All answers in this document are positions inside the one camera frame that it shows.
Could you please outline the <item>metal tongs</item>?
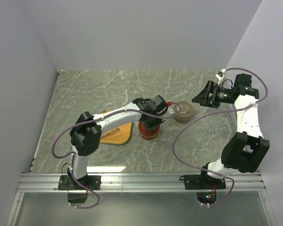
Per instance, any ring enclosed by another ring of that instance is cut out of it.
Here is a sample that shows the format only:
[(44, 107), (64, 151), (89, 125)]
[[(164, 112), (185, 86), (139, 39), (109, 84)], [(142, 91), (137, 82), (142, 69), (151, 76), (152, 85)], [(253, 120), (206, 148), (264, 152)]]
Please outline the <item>metal tongs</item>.
[(117, 127), (117, 128), (115, 128), (115, 129), (110, 130), (110, 131), (107, 132), (106, 134), (104, 134), (101, 138), (105, 138), (105, 137), (112, 136), (112, 135), (118, 133), (119, 131), (120, 131), (120, 128)]

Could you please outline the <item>red-sided metal tin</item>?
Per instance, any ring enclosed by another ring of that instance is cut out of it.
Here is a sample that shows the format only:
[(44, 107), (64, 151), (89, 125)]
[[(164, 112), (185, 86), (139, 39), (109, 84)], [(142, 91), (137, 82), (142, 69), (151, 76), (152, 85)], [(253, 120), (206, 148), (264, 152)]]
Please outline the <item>red-sided metal tin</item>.
[(146, 140), (152, 140), (152, 139), (155, 139), (158, 135), (158, 133), (149, 133), (149, 134), (144, 134), (144, 133), (139, 133), (140, 136), (143, 138), (143, 139), (146, 139)]

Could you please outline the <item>red round lid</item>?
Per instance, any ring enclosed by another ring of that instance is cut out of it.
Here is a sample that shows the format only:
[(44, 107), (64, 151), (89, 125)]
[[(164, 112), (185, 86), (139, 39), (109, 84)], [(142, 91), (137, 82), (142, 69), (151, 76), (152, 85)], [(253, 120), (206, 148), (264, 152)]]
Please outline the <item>red round lid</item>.
[(139, 133), (144, 133), (144, 134), (149, 134), (149, 133), (159, 133), (160, 130), (160, 126), (157, 126), (156, 128), (154, 128), (152, 131), (147, 131), (146, 128), (144, 127), (142, 122), (139, 122), (138, 124), (138, 130)]

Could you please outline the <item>brown round lid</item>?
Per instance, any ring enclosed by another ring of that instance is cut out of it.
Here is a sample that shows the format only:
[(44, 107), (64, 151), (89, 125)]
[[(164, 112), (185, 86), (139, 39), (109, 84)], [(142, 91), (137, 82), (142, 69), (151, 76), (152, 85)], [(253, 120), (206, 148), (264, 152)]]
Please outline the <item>brown round lid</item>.
[(178, 116), (181, 116), (181, 117), (192, 117), (193, 116), (194, 109), (190, 102), (178, 101), (177, 103), (180, 106), (177, 108), (179, 112)]

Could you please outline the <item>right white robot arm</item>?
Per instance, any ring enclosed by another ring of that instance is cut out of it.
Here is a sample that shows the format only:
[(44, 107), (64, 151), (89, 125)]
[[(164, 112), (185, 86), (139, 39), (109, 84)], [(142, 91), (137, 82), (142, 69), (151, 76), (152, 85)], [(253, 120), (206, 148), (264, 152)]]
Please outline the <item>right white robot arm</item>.
[(223, 76), (217, 75), (217, 78), (218, 82), (208, 81), (192, 102), (210, 108), (218, 108), (221, 103), (233, 104), (237, 131), (224, 147), (221, 158), (206, 164), (204, 173), (199, 176), (199, 184), (203, 188), (210, 188), (216, 179), (223, 176), (255, 172), (270, 147), (269, 140), (264, 139), (260, 130), (259, 90), (251, 86), (252, 76), (244, 73), (236, 75), (230, 89), (222, 87)]

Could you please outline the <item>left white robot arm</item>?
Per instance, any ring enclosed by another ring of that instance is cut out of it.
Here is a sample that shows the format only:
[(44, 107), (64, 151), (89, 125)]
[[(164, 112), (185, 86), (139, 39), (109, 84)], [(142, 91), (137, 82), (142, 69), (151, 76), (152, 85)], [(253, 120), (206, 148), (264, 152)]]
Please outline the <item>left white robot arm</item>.
[(70, 185), (74, 189), (85, 186), (88, 156), (98, 149), (104, 134), (133, 122), (140, 122), (146, 131), (152, 132), (170, 116), (174, 116), (174, 111), (160, 95), (153, 99), (137, 98), (126, 106), (107, 113), (81, 114), (76, 122), (78, 126), (70, 131), (72, 149), (75, 152)]

